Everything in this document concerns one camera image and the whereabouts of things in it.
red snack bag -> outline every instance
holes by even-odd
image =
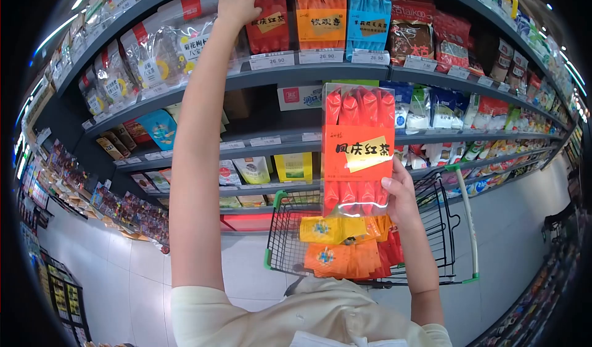
[[[469,31],[471,24],[459,17],[436,10],[434,33],[436,34],[436,70],[448,73],[451,65],[469,68]]]

blue package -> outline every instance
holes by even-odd
[[[170,114],[163,109],[145,114],[136,119],[152,140],[163,151],[172,151],[175,143],[175,133],[177,132],[177,123]]]
[[[354,48],[384,50],[390,20],[390,0],[349,0],[346,58]]]

shopping cart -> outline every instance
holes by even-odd
[[[457,214],[450,214],[446,191],[442,185],[441,172],[455,171],[460,185],[467,220],[472,250],[472,278],[457,281],[455,275],[455,238],[454,229],[460,224]],[[477,236],[472,222],[471,207],[467,189],[458,165],[446,166],[433,171],[414,181],[416,201],[421,221],[425,228],[430,248],[439,269],[440,284],[461,284],[479,278],[477,261]],[[320,203],[323,193],[320,191],[285,192],[278,191],[273,203],[273,215],[269,229],[269,239],[265,251],[265,266],[268,269],[297,276],[313,275],[313,271],[304,268],[304,255],[308,243],[300,241],[300,221],[303,217],[321,216]],[[405,264],[391,267],[391,276],[380,279],[355,281],[360,285],[375,288],[391,288],[393,285],[407,285]]]

shirt sleeve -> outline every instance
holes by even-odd
[[[219,289],[184,286],[171,291],[171,319],[179,347],[202,345],[224,325],[248,313],[230,304]]]

yellow package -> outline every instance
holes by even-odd
[[[275,155],[273,158],[280,182],[313,179],[312,152]]]

